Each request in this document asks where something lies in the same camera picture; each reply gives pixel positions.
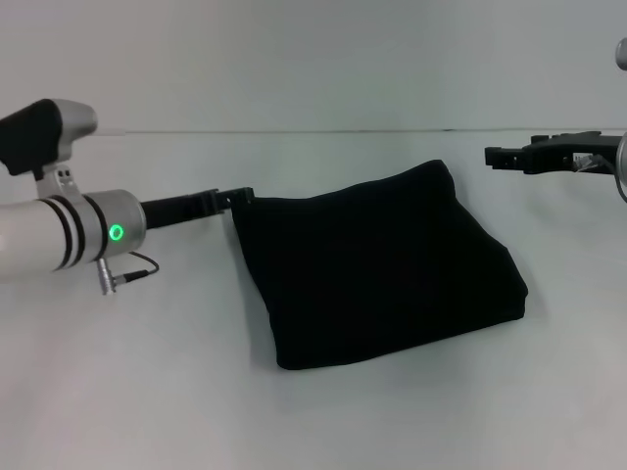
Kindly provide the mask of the black shirt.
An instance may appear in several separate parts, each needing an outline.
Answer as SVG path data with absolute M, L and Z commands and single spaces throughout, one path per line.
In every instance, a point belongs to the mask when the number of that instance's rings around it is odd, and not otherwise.
M 458 201 L 440 161 L 231 213 L 281 368 L 360 362 L 525 313 L 511 254 Z

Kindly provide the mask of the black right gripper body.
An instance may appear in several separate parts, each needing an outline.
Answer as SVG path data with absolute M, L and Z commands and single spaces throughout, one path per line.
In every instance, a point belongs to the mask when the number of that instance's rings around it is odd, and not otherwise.
M 523 148 L 532 167 L 525 174 L 557 171 L 610 174 L 607 164 L 615 164 L 620 136 L 600 131 L 534 135 Z

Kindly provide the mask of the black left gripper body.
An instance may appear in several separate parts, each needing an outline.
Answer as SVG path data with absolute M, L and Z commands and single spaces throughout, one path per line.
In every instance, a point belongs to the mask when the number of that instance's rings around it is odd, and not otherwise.
M 221 213 L 217 190 L 141 203 L 148 230 Z

